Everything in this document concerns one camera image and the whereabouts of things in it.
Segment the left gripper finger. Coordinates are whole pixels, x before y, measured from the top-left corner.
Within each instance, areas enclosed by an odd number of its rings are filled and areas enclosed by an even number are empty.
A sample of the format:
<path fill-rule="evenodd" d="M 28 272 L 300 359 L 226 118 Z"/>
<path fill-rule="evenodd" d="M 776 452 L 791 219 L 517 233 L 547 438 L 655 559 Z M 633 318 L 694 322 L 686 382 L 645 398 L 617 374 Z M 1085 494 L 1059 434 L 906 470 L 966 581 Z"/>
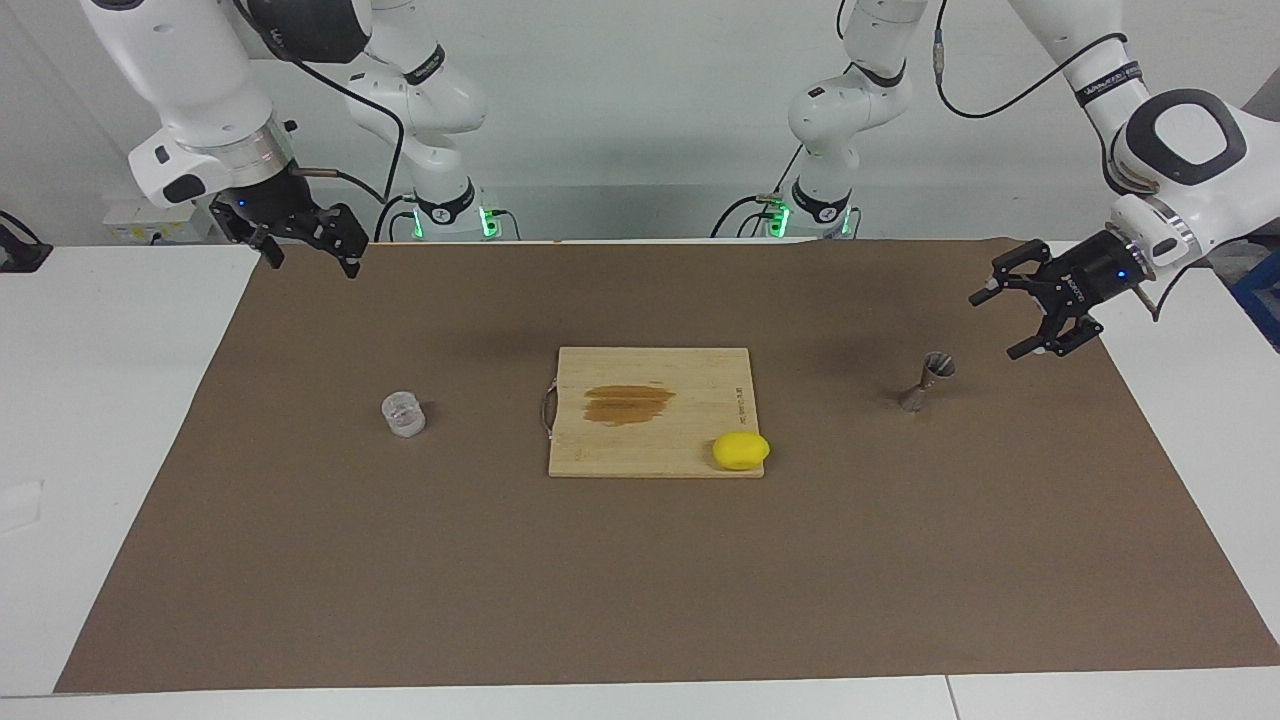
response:
<path fill-rule="evenodd" d="M 1032 240 L 1002 252 L 991 261 L 992 272 L 986 283 L 968 299 L 970 305 L 982 305 L 1002 292 L 1020 291 L 1033 299 L 1044 293 L 1044 282 L 1036 274 L 1052 259 L 1050 246 L 1043 240 Z"/>
<path fill-rule="evenodd" d="M 1006 348 L 1010 360 L 1019 360 L 1032 354 L 1051 354 L 1064 357 L 1080 346 L 1097 338 L 1102 324 L 1091 315 L 1083 305 L 1043 306 L 1042 319 L 1034 334 Z"/>

